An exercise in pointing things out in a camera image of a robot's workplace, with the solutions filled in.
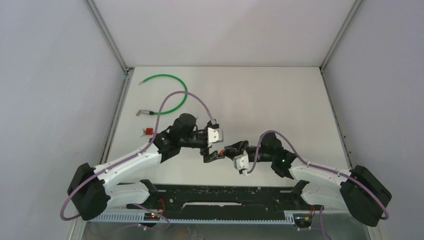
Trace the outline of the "red cable lock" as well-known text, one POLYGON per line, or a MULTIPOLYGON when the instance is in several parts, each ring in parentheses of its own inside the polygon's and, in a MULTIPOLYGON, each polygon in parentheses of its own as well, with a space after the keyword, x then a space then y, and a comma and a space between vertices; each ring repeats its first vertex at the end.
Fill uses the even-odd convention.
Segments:
POLYGON ((146 136, 152 136, 155 134, 155 130, 153 128, 146 128, 143 130, 144 135, 146 136))

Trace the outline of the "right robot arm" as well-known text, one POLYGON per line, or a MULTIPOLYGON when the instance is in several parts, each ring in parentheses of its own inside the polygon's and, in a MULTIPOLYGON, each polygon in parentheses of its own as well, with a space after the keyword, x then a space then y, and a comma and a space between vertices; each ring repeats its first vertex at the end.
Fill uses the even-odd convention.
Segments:
POLYGON ((241 175, 249 175, 258 163, 270 162, 281 178, 297 180, 291 204, 297 209, 308 205, 347 210, 360 223, 376 227, 388 220, 390 191, 362 165, 354 168, 329 167, 303 159, 295 149, 287 150, 278 139, 280 133, 263 133, 257 145, 247 140, 225 146, 219 157, 229 158, 241 175))

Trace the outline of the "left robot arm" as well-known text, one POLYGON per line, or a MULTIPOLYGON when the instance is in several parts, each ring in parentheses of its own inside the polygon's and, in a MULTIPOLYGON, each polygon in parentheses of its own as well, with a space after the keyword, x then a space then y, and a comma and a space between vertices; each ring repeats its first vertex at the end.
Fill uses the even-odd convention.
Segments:
POLYGON ((153 208, 158 194, 148 179, 133 183, 124 180, 175 157, 182 148, 199 149, 204 163, 219 159, 218 151, 210 152, 213 144, 224 140, 219 124, 209 121, 205 128, 198 129, 196 121, 193 115, 183 113, 172 125, 155 133, 148 143, 133 152, 96 166, 80 165, 67 189, 78 216, 89 221, 108 208, 130 204, 153 208))

